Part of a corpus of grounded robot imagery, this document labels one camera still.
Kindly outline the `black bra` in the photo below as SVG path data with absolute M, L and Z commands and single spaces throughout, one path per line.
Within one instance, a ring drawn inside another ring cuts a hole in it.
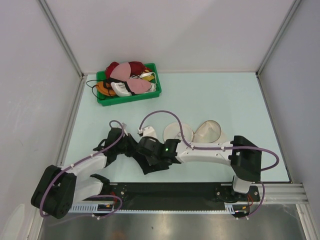
M 130 134 L 124 137 L 124 142 L 124 155 L 128 158 L 133 158 L 142 169 L 144 175 L 170 169 L 167 163 L 157 163 L 155 165 L 149 165 L 147 158 L 137 151 L 138 143 Z

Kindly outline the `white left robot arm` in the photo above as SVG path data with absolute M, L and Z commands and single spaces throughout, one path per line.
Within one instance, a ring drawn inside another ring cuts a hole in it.
M 98 171 L 113 163 L 118 155 L 131 155 L 136 146 L 131 134 L 122 128 L 111 128 L 89 156 L 67 166 L 48 166 L 31 197 L 31 205 L 43 218 L 61 219 L 83 200 L 112 199 L 114 214 L 122 208 L 123 199 L 111 193 L 110 181 Z

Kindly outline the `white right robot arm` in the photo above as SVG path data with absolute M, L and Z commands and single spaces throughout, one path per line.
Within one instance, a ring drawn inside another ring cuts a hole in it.
M 167 139 L 161 143 L 154 137 L 144 136 L 136 150 L 150 166 L 204 162 L 231 167 L 234 177 L 230 194 L 237 201 L 247 197 L 251 185 L 261 180 L 262 151 L 240 135 L 225 143 L 184 142 L 179 139 Z

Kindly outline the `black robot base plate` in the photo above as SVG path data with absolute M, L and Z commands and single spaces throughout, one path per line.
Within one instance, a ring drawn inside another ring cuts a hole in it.
M 102 195 L 112 194 L 129 204 L 259 203 L 257 186 L 247 194 L 236 193 L 230 183 L 221 182 L 120 182 L 105 183 Z

